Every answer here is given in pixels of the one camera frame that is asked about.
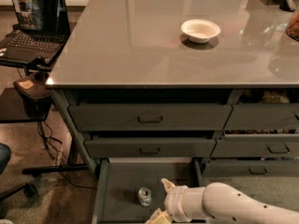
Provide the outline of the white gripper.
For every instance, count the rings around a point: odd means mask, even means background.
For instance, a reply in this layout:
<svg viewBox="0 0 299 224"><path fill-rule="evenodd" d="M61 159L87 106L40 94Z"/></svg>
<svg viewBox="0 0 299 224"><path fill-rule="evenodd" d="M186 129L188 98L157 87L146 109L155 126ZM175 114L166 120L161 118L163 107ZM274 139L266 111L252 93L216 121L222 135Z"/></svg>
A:
<svg viewBox="0 0 299 224"><path fill-rule="evenodd" d="M164 200L165 211L155 210L145 224L171 224L172 219L178 223L204 220L209 217L203 205L205 188L188 188L175 186L166 178L161 179L167 193Z"/></svg>

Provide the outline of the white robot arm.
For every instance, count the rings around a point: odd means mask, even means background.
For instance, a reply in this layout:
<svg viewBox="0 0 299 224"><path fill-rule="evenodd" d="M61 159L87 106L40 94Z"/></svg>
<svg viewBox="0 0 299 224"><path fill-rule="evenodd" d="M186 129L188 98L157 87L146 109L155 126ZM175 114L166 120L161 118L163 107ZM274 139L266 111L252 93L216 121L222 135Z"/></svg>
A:
<svg viewBox="0 0 299 224"><path fill-rule="evenodd" d="M233 224L299 224L299 213L258 202L238 189L215 182L206 187L176 186L162 179L165 210L156 209L145 224L190 223L218 219Z"/></svg>

